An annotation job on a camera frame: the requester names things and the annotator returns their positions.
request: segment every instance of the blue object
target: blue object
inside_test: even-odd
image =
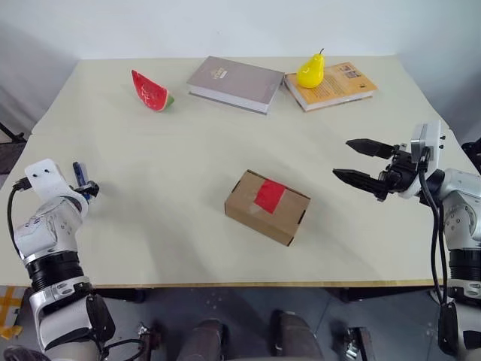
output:
[[[77,184],[79,187],[81,186],[85,186],[86,185],[86,181],[85,181],[85,177],[83,176],[83,172],[82,172],[82,166],[80,165],[79,162],[74,162],[72,164],[72,166],[74,167],[74,173],[75,173],[75,178],[77,179]],[[90,195],[89,194],[84,194],[83,195],[85,197],[85,199],[88,201],[90,199]]]

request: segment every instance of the book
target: book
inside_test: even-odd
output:
[[[312,89],[298,85],[296,74],[287,74],[284,83],[304,111],[364,99],[377,89],[350,62],[326,66],[321,84]]]
[[[266,114],[284,73],[209,56],[190,77],[189,92]]]

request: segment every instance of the white wall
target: white wall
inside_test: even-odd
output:
[[[324,47],[398,53],[465,141],[481,137],[480,23],[479,0],[0,0],[0,117],[31,128],[79,58],[309,56]]]

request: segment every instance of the orange book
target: orange book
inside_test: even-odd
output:
[[[325,67],[324,80],[312,89],[298,85],[295,74],[287,74],[284,83],[304,111],[364,99],[377,89],[350,62]]]

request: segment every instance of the red tape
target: red tape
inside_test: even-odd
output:
[[[257,192],[254,203],[272,214],[279,204],[285,189],[282,184],[266,179]]]

